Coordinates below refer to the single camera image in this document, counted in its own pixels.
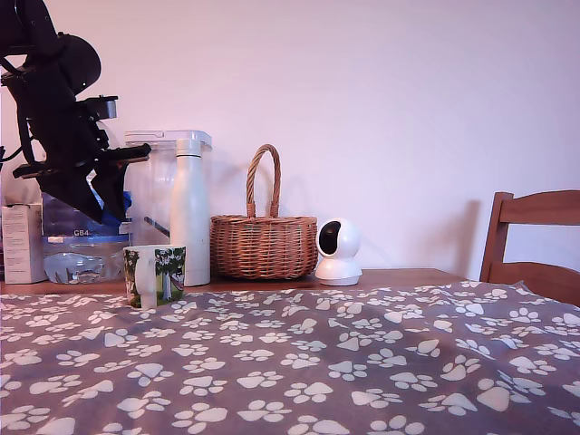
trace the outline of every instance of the chair backrest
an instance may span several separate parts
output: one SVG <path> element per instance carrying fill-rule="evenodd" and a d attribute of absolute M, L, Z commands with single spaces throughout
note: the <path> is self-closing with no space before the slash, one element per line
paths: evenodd
<path fill-rule="evenodd" d="M 541 263 L 504 263 L 509 224 L 580 226 L 580 190 L 536 193 L 514 198 L 497 192 L 491 209 L 480 281 L 514 284 L 524 281 L 532 292 L 580 306 L 580 273 Z"/>

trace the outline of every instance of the box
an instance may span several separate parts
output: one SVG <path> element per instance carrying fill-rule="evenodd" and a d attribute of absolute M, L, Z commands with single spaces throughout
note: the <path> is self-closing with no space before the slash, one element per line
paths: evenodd
<path fill-rule="evenodd" d="M 40 204 L 2 207 L 5 281 L 31 284 L 46 279 Z"/>

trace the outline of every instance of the white wall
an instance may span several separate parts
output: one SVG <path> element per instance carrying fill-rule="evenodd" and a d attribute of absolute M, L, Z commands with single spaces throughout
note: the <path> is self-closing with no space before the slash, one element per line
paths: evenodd
<path fill-rule="evenodd" d="M 214 213 L 244 212 L 247 163 L 275 144 L 284 212 L 351 218 L 364 266 L 477 277 L 494 191 L 580 188 L 578 2 L 46 3 L 58 30 L 99 52 L 101 79 L 82 97 L 120 96 L 120 139 L 209 132 Z M 4 89 L 2 104 L 13 149 Z M 578 246 L 577 228 L 518 228 L 507 260 L 580 269 Z"/>

